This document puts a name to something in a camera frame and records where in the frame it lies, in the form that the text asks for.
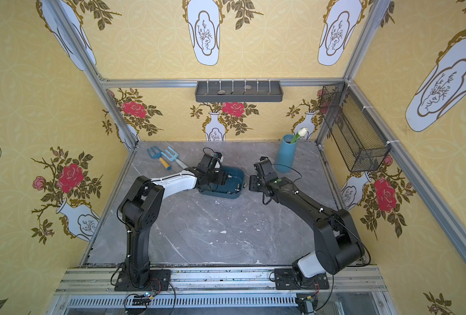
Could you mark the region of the teal storage box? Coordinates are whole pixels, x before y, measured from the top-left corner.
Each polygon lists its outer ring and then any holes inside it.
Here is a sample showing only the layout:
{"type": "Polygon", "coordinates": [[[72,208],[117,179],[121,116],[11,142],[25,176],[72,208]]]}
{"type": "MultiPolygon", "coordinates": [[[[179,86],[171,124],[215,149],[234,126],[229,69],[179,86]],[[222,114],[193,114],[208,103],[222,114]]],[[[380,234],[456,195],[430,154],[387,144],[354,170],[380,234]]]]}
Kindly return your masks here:
{"type": "Polygon", "coordinates": [[[244,172],[236,167],[223,166],[226,182],[223,185],[211,183],[199,189],[200,194],[217,198],[237,199],[244,187],[244,172]]]}

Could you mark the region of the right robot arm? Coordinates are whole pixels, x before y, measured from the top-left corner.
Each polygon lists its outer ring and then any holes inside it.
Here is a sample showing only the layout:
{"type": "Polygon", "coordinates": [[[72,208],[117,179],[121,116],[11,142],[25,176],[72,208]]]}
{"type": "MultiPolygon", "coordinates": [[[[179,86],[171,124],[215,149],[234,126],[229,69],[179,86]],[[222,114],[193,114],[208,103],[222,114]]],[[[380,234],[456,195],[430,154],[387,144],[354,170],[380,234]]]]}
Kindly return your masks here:
{"type": "Polygon", "coordinates": [[[279,177],[267,157],[261,157],[254,168],[250,191],[262,193],[264,205],[275,202],[287,207],[313,231],[314,251],[293,263],[299,277],[335,275],[367,253],[348,211],[335,211],[312,199],[294,181],[279,177]]]}

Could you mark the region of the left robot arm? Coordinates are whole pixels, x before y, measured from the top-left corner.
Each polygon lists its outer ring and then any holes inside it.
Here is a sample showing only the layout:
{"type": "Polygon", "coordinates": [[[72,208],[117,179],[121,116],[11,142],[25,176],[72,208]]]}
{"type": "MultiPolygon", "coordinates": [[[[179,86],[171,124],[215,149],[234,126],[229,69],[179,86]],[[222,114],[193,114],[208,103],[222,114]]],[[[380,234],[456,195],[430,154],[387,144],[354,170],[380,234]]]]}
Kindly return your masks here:
{"type": "Polygon", "coordinates": [[[165,198],[179,192],[223,186],[228,175],[220,152],[204,154],[196,167],[160,178],[139,176],[117,209],[117,218],[127,231],[127,253],[120,265],[116,291],[145,290],[152,285],[150,274],[150,231],[165,198]]]}

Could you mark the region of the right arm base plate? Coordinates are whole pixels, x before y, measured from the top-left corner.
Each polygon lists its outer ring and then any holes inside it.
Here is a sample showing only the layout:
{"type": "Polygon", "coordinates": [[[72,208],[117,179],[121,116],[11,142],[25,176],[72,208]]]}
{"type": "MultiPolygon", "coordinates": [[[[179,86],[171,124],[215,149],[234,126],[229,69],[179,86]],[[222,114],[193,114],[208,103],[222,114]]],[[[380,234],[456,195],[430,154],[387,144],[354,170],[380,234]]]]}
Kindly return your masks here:
{"type": "Polygon", "coordinates": [[[277,290],[328,290],[330,284],[325,273],[310,278],[293,268],[274,269],[268,279],[275,283],[277,290]]]}

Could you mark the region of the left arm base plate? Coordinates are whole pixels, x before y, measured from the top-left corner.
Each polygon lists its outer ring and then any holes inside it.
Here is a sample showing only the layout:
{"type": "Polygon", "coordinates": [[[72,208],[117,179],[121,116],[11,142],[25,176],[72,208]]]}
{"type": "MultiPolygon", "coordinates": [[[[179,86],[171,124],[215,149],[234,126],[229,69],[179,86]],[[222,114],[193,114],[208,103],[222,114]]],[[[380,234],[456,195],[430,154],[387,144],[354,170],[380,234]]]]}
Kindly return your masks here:
{"type": "Polygon", "coordinates": [[[135,277],[127,270],[120,273],[114,286],[114,291],[136,292],[136,291],[167,291],[171,281],[169,269],[149,270],[135,277]]]}

